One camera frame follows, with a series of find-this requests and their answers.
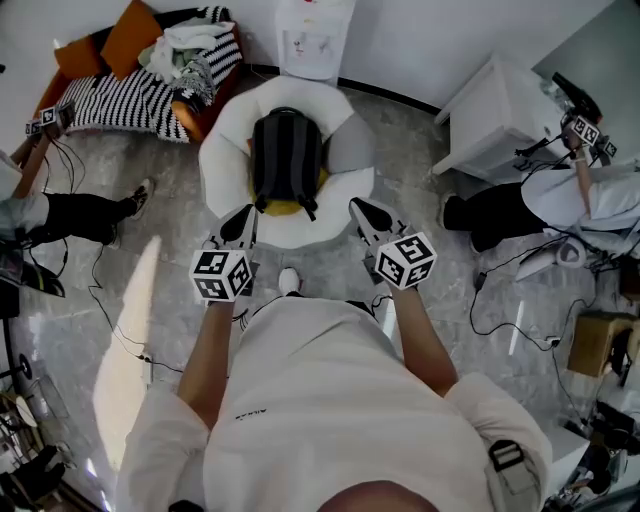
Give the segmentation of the person's white t-shirt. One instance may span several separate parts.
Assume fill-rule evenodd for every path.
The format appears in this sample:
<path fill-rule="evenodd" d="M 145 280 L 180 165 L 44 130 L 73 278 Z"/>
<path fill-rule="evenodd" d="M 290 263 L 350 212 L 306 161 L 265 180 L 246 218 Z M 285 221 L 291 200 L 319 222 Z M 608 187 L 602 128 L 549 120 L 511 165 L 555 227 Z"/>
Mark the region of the person's white t-shirt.
<path fill-rule="evenodd" d="M 497 473 L 489 447 L 524 462 Z M 317 512 L 359 484 L 389 482 L 436 512 L 541 512 L 551 445 L 482 374 L 441 397 L 395 355 L 366 312 L 284 297 L 251 320 L 209 429 L 175 392 L 147 392 L 126 440 L 116 512 Z"/>

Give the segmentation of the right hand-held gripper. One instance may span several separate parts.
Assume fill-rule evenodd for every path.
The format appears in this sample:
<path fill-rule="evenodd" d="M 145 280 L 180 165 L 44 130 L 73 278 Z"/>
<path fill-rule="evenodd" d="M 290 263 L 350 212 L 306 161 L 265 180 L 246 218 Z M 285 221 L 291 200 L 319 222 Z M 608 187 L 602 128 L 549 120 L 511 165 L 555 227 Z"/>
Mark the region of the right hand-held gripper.
<path fill-rule="evenodd" d="M 370 198 L 352 198 L 349 212 L 362 238 L 400 234 L 407 228 L 393 208 Z M 419 231 L 395 236 L 373 253 L 368 252 L 363 264 L 375 284 L 386 282 L 391 287 L 405 290 L 426 280 L 436 261 L 437 253 L 431 241 Z"/>

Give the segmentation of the yellow seat cushion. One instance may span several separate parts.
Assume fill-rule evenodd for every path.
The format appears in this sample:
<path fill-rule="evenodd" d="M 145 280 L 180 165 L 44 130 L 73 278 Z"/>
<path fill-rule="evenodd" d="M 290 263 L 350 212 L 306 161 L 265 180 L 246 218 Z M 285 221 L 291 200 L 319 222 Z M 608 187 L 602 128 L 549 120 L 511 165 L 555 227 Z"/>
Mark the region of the yellow seat cushion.
<path fill-rule="evenodd" d="M 329 173 L 325 168 L 320 169 L 318 187 L 316 192 L 319 193 L 323 188 L 324 184 L 329 178 Z M 265 213 L 267 215 L 278 217 L 278 216 L 289 216 L 301 211 L 303 207 L 296 201 L 291 200 L 268 200 L 265 208 Z"/>

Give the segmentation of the person's right forearm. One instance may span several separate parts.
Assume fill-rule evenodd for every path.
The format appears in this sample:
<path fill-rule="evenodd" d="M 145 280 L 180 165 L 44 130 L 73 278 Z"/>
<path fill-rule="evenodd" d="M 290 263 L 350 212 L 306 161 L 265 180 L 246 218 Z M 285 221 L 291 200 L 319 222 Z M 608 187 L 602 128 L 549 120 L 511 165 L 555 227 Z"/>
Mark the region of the person's right forearm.
<path fill-rule="evenodd" d="M 419 292 L 391 288 L 406 368 L 444 397 L 458 382 L 449 353 L 434 330 Z"/>

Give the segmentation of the person's left forearm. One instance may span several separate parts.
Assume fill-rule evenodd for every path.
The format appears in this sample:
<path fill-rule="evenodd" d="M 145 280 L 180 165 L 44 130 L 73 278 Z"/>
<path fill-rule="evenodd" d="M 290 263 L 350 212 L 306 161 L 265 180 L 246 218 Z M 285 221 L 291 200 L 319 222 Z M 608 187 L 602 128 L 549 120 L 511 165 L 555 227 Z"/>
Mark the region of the person's left forearm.
<path fill-rule="evenodd" d="M 193 351 L 180 379 L 177 396 L 212 429 L 227 385 L 234 304 L 217 302 L 205 312 Z"/>

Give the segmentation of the pile of white clothes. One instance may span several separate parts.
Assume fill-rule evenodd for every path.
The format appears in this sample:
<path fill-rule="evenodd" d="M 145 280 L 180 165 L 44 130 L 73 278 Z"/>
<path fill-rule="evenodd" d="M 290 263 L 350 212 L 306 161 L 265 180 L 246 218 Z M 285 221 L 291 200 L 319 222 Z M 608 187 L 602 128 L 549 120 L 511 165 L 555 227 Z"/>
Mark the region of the pile of white clothes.
<path fill-rule="evenodd" d="M 138 62 L 174 91 L 186 91 L 188 96 L 195 94 L 210 105 L 216 86 L 213 65 L 203 53 L 221 50 L 224 37 L 230 36 L 230 42 L 234 42 L 234 28 L 233 22 L 196 25 L 192 18 L 165 29 L 154 44 L 140 52 Z"/>

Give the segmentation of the white round beanbag chair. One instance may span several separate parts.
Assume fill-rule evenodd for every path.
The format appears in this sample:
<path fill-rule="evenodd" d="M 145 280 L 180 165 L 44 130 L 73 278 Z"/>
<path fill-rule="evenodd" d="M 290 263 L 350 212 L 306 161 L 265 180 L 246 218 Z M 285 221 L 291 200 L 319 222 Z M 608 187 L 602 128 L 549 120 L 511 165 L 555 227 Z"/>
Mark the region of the white round beanbag chair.
<path fill-rule="evenodd" d="M 331 173 L 320 187 L 314 221 L 302 210 L 282 216 L 263 213 L 257 242 L 284 251 L 329 243 L 351 222 L 349 201 L 368 197 L 374 188 L 375 141 L 347 97 L 324 83 L 278 76 L 236 95 L 223 107 L 199 150 L 206 205 L 222 218 L 252 201 L 249 140 L 255 123 L 277 107 L 292 107 L 315 121 L 322 141 L 339 149 L 336 161 L 346 170 Z"/>

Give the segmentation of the person's left white shoe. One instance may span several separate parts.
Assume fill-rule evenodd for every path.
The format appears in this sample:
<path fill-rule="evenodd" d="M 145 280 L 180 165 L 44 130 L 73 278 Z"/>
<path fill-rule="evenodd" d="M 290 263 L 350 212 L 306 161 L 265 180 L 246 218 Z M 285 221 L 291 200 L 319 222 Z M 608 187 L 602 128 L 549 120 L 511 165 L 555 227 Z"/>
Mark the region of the person's left white shoe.
<path fill-rule="evenodd" d="M 279 274 L 278 287 L 283 296 L 299 296 L 301 279 L 298 272 L 292 267 L 284 268 Z"/>

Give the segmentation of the small orange couch cushion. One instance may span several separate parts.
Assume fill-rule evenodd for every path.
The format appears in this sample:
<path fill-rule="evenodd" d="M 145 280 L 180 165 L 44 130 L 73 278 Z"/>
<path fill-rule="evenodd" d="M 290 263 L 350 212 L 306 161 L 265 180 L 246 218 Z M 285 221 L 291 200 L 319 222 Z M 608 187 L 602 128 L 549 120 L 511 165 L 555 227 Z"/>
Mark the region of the small orange couch cushion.
<path fill-rule="evenodd" d="M 105 63 L 90 35 L 55 49 L 54 56 L 60 72 L 69 80 L 99 75 L 105 70 Z"/>

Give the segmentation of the cardboard box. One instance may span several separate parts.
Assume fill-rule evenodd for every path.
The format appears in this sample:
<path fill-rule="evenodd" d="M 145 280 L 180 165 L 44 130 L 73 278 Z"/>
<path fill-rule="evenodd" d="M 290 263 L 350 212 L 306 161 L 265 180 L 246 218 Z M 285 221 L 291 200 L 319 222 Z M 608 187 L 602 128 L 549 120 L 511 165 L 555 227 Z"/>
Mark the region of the cardboard box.
<path fill-rule="evenodd" d="M 632 363 L 640 353 L 640 318 L 630 314 L 589 312 L 580 314 L 575 323 L 567 369 L 599 378 L 614 352 L 614 340 L 628 334 L 623 351 Z"/>

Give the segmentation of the white cabinet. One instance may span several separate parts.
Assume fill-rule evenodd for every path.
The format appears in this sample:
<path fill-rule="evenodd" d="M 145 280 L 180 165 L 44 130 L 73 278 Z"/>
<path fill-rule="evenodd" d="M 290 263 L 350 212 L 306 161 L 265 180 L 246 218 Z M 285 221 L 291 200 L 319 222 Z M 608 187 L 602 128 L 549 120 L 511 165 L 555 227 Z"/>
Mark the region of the white cabinet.
<path fill-rule="evenodd" d="M 558 138 L 564 110 L 551 95 L 556 88 L 492 55 L 437 115 L 438 124 L 449 122 L 450 152 L 432 173 L 457 170 L 501 184 L 559 160 L 567 149 Z"/>

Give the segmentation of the grey white appliance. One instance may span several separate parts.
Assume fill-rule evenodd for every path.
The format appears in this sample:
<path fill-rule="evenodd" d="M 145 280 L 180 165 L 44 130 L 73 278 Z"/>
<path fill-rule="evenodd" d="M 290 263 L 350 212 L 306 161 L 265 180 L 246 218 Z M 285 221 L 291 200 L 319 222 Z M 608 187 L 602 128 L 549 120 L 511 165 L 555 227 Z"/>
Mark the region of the grey white appliance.
<path fill-rule="evenodd" d="M 519 264 L 515 280 L 522 281 L 550 267 L 559 266 L 556 264 L 555 253 L 563 241 L 565 240 L 553 241 L 548 247 L 537 249 L 526 256 Z"/>

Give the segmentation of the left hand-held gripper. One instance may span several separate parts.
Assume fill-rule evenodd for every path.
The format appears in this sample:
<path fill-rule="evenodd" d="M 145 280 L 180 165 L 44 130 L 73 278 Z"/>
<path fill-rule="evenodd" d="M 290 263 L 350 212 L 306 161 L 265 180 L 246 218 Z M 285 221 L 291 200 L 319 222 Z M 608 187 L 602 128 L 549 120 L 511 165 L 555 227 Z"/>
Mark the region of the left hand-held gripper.
<path fill-rule="evenodd" d="M 233 303 L 253 294 L 259 268 L 252 261 L 257 224 L 258 210 L 252 204 L 239 206 L 218 220 L 212 234 L 194 252 L 189 267 L 196 302 Z"/>

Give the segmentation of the white water dispenser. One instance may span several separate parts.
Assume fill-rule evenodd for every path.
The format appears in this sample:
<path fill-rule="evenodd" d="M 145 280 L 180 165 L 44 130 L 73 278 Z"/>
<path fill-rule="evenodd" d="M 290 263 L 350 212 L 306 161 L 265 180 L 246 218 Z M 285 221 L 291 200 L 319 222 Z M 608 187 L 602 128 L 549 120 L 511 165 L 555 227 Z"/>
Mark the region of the white water dispenser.
<path fill-rule="evenodd" d="M 281 75 L 336 86 L 357 0 L 279 0 L 275 14 Z"/>

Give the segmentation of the black backpack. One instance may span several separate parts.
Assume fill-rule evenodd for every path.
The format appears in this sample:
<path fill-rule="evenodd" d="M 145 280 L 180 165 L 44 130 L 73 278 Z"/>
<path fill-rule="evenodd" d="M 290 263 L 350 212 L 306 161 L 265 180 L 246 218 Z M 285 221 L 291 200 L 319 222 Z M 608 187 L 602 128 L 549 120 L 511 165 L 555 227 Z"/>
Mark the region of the black backpack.
<path fill-rule="evenodd" d="M 322 157 L 318 125 L 292 107 L 259 119 L 251 138 L 254 205 L 264 212 L 271 200 L 293 201 L 316 219 Z"/>

